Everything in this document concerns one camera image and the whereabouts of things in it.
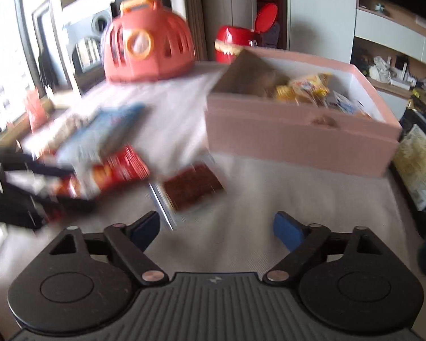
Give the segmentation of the grey washing machine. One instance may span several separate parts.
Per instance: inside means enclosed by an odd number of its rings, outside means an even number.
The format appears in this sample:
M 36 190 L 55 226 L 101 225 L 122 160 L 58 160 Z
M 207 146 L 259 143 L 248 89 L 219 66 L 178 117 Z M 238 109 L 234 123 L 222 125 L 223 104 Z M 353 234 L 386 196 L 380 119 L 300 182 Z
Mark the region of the grey washing machine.
M 101 37 L 112 20 L 114 0 L 76 0 L 62 8 L 67 53 L 76 76 L 101 64 Z

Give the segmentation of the white table cloth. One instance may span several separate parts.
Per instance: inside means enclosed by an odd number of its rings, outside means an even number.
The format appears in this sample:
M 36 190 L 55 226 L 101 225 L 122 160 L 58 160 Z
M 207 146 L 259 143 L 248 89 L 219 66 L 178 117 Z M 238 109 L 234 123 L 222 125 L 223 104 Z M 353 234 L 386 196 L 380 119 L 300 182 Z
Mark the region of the white table cloth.
M 0 329 L 16 326 L 6 306 L 13 279 L 65 226 L 99 232 L 132 223 L 157 205 L 151 183 L 169 191 L 170 217 L 148 255 L 169 274 L 264 273 L 287 249 L 272 231 L 274 215 L 287 212 L 301 223 L 336 232 L 364 225 L 406 265 L 417 242 L 409 212 L 390 174 L 374 179 L 268 160 L 210 152 L 204 123 L 206 99 L 222 74 L 201 64 L 185 78 L 102 83 L 70 108 L 70 114 L 134 108 L 136 121 L 120 138 L 141 159 L 141 170 L 119 179 L 116 168 L 82 165 L 61 179 L 12 172 L 11 181 L 45 197 L 88 199 L 89 213 L 59 210 L 37 232 L 9 228 L 0 239 Z

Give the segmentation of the yellow noodle snack bag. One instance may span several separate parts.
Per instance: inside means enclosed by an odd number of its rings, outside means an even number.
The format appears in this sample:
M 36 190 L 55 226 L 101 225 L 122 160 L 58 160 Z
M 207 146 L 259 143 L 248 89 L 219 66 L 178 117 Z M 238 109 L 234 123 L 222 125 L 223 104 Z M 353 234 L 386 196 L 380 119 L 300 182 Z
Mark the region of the yellow noodle snack bag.
M 317 73 L 294 78 L 289 82 L 289 95 L 297 103 L 324 105 L 330 93 L 331 73 Z

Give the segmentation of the yellow chips bag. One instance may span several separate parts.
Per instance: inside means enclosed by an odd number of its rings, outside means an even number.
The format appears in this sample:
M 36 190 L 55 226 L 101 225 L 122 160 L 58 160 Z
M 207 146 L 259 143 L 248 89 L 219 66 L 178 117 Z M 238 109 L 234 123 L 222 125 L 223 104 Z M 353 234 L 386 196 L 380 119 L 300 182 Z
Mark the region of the yellow chips bag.
M 295 91 L 289 85 L 275 87 L 275 99 L 279 102 L 292 102 L 298 104 L 298 98 Z

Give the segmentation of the pink cardboard box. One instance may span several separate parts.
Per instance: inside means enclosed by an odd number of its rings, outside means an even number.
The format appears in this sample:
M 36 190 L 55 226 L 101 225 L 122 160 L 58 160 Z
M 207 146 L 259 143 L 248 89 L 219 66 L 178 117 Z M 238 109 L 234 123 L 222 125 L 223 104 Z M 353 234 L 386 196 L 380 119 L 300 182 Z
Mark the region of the pink cardboard box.
M 323 73 L 330 76 L 329 91 L 360 105 L 364 115 L 263 95 L 275 82 Z M 263 48 L 245 49 L 225 65 L 207 96 L 205 122 L 212 152 L 369 177 L 385 173 L 402 130 L 354 65 Z

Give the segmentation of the white shelf unit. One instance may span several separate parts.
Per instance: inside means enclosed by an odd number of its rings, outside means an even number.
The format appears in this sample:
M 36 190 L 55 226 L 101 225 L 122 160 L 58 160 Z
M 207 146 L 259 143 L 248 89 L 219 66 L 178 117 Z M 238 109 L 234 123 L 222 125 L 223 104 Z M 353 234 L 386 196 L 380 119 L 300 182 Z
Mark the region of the white shelf unit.
M 399 76 L 426 82 L 426 20 L 390 1 L 358 0 L 351 63 L 368 75 L 377 56 Z

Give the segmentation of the black printed bag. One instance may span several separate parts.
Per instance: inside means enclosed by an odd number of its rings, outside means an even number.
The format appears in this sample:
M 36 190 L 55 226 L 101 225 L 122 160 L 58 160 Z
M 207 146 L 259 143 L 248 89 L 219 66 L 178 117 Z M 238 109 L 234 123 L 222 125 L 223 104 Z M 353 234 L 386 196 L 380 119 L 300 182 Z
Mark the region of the black printed bag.
M 400 119 L 399 147 L 390 164 L 419 235 L 426 238 L 426 104 L 413 96 Z

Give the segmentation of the red spicy snack packet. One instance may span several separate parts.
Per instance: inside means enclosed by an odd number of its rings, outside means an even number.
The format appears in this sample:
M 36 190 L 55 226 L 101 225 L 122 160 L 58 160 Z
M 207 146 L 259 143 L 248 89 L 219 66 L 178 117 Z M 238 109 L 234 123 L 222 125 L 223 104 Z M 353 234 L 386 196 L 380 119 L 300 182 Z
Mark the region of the red spicy snack packet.
M 54 192 L 73 199 L 95 199 L 126 184 L 145 181 L 149 176 L 148 166 L 134 148 L 127 145 L 101 163 L 64 177 Z

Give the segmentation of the small brown bar packet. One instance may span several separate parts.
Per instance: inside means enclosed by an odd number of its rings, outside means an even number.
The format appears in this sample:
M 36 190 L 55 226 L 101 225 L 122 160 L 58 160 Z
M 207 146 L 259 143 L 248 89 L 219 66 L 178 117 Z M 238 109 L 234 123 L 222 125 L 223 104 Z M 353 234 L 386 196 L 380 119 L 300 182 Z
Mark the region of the small brown bar packet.
M 221 171 L 211 160 L 194 161 L 149 184 L 163 222 L 175 230 L 226 192 Z

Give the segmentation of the light blue snack packet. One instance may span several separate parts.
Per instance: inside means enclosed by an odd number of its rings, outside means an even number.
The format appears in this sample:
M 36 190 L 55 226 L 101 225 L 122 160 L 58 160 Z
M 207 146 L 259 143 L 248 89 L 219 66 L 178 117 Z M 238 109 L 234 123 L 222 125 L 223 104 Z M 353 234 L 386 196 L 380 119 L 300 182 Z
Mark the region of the light blue snack packet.
M 55 154 L 57 162 L 74 168 L 101 164 L 123 146 L 144 113 L 145 105 L 141 103 L 100 109 L 88 125 L 61 145 Z

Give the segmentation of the pink toy carrier case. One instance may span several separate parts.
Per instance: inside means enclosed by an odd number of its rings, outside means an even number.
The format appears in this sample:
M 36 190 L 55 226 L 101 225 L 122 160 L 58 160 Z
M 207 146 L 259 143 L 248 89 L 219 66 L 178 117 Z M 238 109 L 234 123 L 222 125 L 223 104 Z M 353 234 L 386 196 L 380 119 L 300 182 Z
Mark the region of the pink toy carrier case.
M 195 64 L 188 23 L 161 0 L 126 0 L 101 39 L 109 82 L 158 81 L 181 76 Z

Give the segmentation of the red trash bin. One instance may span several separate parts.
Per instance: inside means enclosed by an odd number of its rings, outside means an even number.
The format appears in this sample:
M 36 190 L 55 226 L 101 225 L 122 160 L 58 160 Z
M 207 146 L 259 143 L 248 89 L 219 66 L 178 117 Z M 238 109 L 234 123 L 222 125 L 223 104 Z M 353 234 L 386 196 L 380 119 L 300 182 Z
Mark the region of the red trash bin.
M 214 41 L 215 59 L 218 63 L 230 64 L 244 47 L 255 47 L 263 35 L 276 23 L 278 6 L 265 4 L 257 13 L 253 28 L 221 26 Z

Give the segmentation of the rice cracker packet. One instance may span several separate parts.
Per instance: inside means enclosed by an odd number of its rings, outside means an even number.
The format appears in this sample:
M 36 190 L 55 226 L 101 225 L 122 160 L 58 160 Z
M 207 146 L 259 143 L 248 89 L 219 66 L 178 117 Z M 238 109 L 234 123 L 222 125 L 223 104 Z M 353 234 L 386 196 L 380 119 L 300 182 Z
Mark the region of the rice cracker packet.
M 24 151 L 37 159 L 45 155 L 55 155 L 77 131 L 88 126 L 99 112 L 99 109 L 94 109 L 88 113 L 60 115 L 29 135 L 23 143 Z

